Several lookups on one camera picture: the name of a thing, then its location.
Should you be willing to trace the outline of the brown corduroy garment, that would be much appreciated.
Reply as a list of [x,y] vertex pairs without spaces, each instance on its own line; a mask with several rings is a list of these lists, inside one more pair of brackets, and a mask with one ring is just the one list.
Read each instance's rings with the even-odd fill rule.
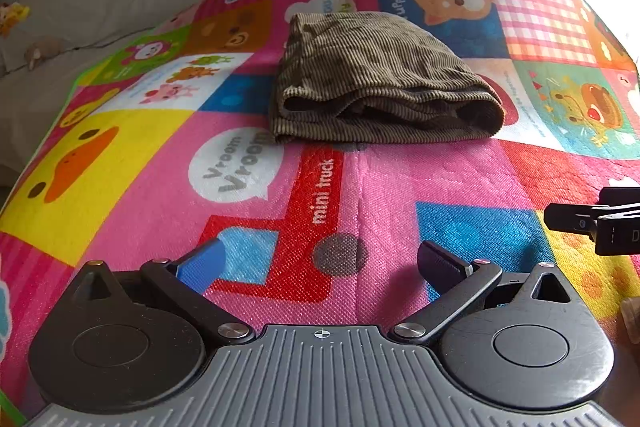
[[445,43],[384,12],[298,13],[273,81],[279,143],[432,144],[487,139],[506,111]]

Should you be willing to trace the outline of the colourful cartoon play mat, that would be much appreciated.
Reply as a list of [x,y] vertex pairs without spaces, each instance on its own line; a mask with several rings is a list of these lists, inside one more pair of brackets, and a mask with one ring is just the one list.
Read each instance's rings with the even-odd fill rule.
[[[274,144],[270,91],[298,13],[382,11],[460,56],[501,98],[491,139]],[[422,241],[525,272],[560,266],[605,332],[635,257],[542,222],[639,181],[634,62],[585,0],[202,0],[75,80],[1,215],[1,388],[37,410],[27,352],[81,265],[134,270],[217,237],[204,295],[255,327],[388,327],[435,298]]]

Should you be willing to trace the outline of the small beige plush toy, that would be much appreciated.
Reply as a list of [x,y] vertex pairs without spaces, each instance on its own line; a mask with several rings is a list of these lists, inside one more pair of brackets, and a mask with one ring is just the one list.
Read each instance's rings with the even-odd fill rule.
[[24,52],[27,68],[34,70],[40,63],[61,54],[67,45],[68,42],[65,39],[58,37],[44,36],[38,38]]

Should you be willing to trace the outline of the grey sofa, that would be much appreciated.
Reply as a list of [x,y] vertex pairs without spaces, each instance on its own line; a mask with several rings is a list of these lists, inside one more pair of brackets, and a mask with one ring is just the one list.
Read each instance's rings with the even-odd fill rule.
[[[15,183],[85,69],[198,1],[55,1],[18,25],[1,41],[1,184]],[[68,45],[29,70],[24,52],[44,36]]]

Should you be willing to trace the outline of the yellow plush toy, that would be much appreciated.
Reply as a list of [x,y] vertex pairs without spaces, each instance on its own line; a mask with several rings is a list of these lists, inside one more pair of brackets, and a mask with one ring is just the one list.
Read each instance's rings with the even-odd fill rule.
[[0,5],[0,35],[6,38],[14,26],[21,23],[22,20],[26,20],[29,13],[30,9],[27,5],[18,2],[2,3]]

